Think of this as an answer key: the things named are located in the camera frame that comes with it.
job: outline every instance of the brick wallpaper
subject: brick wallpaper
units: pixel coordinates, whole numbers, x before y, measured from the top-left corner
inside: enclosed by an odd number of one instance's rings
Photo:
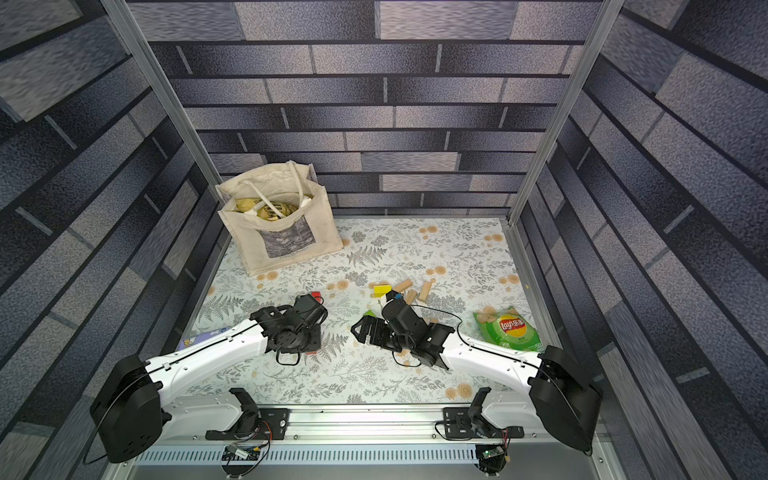
[[[768,472],[768,9],[627,0],[523,210],[630,480]]]
[[[96,480],[93,398],[119,359],[175,347],[226,233],[98,0],[3,15],[0,477]]]
[[[313,163],[341,215],[506,214],[601,3],[129,5],[225,179]]]

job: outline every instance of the bag handle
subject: bag handle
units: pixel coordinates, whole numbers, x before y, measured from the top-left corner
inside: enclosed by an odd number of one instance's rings
[[[304,198],[304,189],[301,186],[301,182],[299,181],[299,174],[298,172],[296,172],[296,164],[292,161],[288,161],[286,163],[288,164],[288,170],[290,170],[291,176],[293,177],[293,181],[296,182],[296,187],[299,189],[299,204],[301,204],[301,200]],[[259,187],[257,187],[253,181],[244,180],[243,183],[245,183],[246,185],[250,185],[250,187],[253,188],[253,190],[256,192],[256,195],[258,195],[259,198],[263,200],[263,202],[267,204],[267,206],[269,206],[269,208],[271,208],[272,211],[275,214],[277,214],[278,217],[280,218],[286,217],[278,209],[276,209],[274,205],[272,205],[272,202],[270,202],[269,199],[266,198],[266,196],[261,193],[261,190],[259,190]]]

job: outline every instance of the yellow block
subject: yellow block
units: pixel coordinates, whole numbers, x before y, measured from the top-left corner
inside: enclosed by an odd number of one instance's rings
[[[373,286],[373,296],[382,296],[386,295],[388,292],[392,291],[391,285],[374,285]]]

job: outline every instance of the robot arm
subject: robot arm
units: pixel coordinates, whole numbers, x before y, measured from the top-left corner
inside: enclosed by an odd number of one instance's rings
[[[358,342],[368,340],[394,352],[407,348],[425,366],[471,372],[510,386],[531,400],[553,437],[574,449],[591,451],[602,392],[563,350],[548,346],[541,354],[523,353],[464,337],[450,326],[425,323],[402,295],[390,296],[382,316],[364,316],[352,327]],[[498,396],[488,396],[488,391],[475,398],[482,408],[476,405],[469,412],[484,436],[494,428],[511,426],[503,415],[492,414]]]
[[[216,398],[180,397],[189,387],[234,363],[276,352],[320,348],[320,325],[328,311],[313,296],[293,306],[269,306],[225,333],[180,352],[141,362],[120,360],[91,406],[91,417],[112,463],[124,462],[158,439],[187,430],[252,432],[258,408],[244,391]]]

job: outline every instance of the lay's logo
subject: lay's logo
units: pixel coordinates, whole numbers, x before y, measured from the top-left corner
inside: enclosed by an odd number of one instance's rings
[[[521,337],[528,331],[528,326],[517,316],[502,315],[498,324],[504,333],[513,337]]]

